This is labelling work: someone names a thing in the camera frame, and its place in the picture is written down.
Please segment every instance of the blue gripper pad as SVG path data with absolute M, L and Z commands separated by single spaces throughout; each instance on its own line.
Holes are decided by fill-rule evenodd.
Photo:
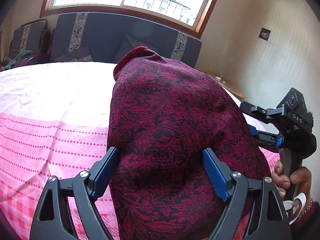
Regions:
M 251 133 L 251 136 L 253 136 L 253 135 L 259 135 L 258 130 L 257 130 L 254 126 L 249 125 L 249 124 L 248 124 L 248 126 L 249 126 L 249 131 L 250 131 L 250 133 Z
M 112 174 L 120 161 L 120 153 L 117 148 L 110 147 L 108 152 L 100 161 L 96 161 L 90 172 L 89 194 L 93 201 L 102 197 L 108 187 Z
M 205 149 L 203 151 L 204 169 L 208 174 L 208 177 L 211 181 L 211 184 L 212 184 L 217 196 L 222 198 L 223 201 L 226 202 L 230 199 L 230 194 L 228 192 L 228 181 L 216 163 L 216 162 L 220 163 L 220 161 L 215 156 L 215 154 L 214 154 L 214 156 L 210 155 L 208 150 L 209 149 Z

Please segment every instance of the hand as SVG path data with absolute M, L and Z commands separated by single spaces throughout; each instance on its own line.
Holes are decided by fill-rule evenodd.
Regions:
M 291 174 L 290 178 L 283 175 L 283 165 L 281 161 L 277 161 L 275 165 L 275 170 L 272 172 L 271 177 L 276 184 L 280 197 L 283 199 L 285 197 L 286 190 L 292 184 L 299 185 L 299 193 L 304 193 L 307 198 L 306 205 L 301 212 L 309 206 L 311 202 L 310 189 L 311 189 L 311 171 L 306 167 L 301 167 Z

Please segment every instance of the camera lens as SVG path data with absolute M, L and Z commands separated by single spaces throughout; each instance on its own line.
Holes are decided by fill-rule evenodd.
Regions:
M 294 104 L 294 102 L 295 102 L 295 98 L 294 98 L 294 96 L 291 96 L 290 97 L 290 105 L 293 105 Z

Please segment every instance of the screw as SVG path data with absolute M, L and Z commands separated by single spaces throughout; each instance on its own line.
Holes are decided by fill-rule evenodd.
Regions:
M 80 172 L 80 177 L 86 177 L 86 176 L 88 176 L 89 175 L 89 172 L 87 172 L 87 171 L 81 171 Z
M 234 176 L 235 178 L 240 178 L 241 177 L 241 173 L 239 171 L 234 171 L 232 173 L 232 176 Z
M 49 181 L 50 181 L 50 182 L 54 182 L 56 179 L 57 179 L 56 176 L 51 176 L 51 177 L 49 177 Z
M 272 182 L 272 179 L 270 177 L 265 177 L 264 180 L 267 182 L 267 183 L 271 183 Z

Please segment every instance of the wall sign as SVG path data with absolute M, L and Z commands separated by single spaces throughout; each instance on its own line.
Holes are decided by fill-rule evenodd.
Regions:
M 260 39 L 263 39 L 263 40 L 265 40 L 265 41 L 268 41 L 269 36 L 270 36 L 270 33 L 271 33 L 270 30 L 267 30 L 267 29 L 265 29 L 265 28 L 262 28 L 262 29 L 261 29 L 261 32 L 260 32 L 260 35 L 259 35 L 259 38 L 260 38 Z

